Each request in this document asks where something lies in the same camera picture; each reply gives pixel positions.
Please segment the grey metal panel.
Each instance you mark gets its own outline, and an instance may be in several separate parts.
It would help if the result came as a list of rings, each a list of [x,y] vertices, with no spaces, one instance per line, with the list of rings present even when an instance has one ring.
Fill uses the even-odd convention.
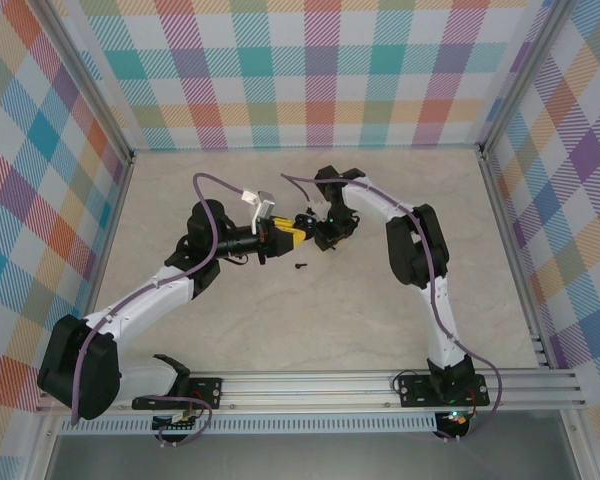
[[[478,444],[407,435],[207,436],[161,448],[145,436],[63,436],[45,480],[580,480],[557,442]]]

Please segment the aluminium side rail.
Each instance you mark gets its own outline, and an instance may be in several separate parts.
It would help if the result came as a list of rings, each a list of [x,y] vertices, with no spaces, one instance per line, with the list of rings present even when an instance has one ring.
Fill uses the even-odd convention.
[[[105,271],[111,254],[112,246],[115,240],[120,217],[124,208],[127,193],[132,180],[134,166],[135,163],[133,158],[131,158],[124,164],[118,194],[115,198],[113,208],[109,215],[106,236],[104,237],[104,241],[102,243],[102,250],[100,252],[100,255],[96,258],[96,261],[92,268],[88,296],[84,305],[77,311],[79,319],[92,313],[95,310],[97,300],[101,291]]]
[[[487,155],[480,150],[476,152],[476,157],[527,323],[531,342],[536,352],[538,365],[540,368],[555,369],[555,356],[553,355],[551,345],[545,341],[544,327],[536,308],[530,284],[525,276],[516,237],[508,221],[505,202],[496,184],[491,164]]]

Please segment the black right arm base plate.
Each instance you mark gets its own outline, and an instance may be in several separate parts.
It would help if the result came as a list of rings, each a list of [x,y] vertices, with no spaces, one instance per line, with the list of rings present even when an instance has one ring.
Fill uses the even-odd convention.
[[[445,385],[436,389],[430,375],[402,375],[397,388],[400,403],[407,407],[483,407],[490,405],[489,391],[483,375],[468,382]]]

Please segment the aluminium frame post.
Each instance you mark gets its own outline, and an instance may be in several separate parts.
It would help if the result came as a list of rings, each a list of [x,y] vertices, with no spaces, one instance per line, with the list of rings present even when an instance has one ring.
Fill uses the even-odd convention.
[[[490,108],[475,142],[479,159],[487,160],[504,134],[577,2],[529,0],[503,58],[506,69],[502,79],[488,97]]]
[[[133,149],[119,128],[108,104],[84,62],[79,49],[75,46],[60,16],[50,0],[26,0],[42,28],[50,37],[58,51],[65,68],[73,78],[77,88],[84,95],[100,122],[115,150],[127,165],[133,163]]]

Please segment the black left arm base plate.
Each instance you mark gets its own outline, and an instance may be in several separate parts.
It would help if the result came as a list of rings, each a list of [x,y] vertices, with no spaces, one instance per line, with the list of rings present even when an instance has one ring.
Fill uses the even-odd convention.
[[[133,410],[192,410],[202,406],[191,401],[174,401],[171,397],[194,398],[206,402],[212,409],[218,409],[222,395],[222,379],[214,377],[189,377],[177,380],[171,390],[157,399],[135,398]]]

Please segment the aluminium mounting rail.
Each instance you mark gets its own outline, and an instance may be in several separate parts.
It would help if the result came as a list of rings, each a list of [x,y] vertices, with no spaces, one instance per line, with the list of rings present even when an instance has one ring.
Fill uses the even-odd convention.
[[[489,397],[500,411],[583,409],[586,400],[570,370],[504,369],[497,379],[481,370]],[[220,372],[219,413],[331,413],[398,411],[390,371]]]

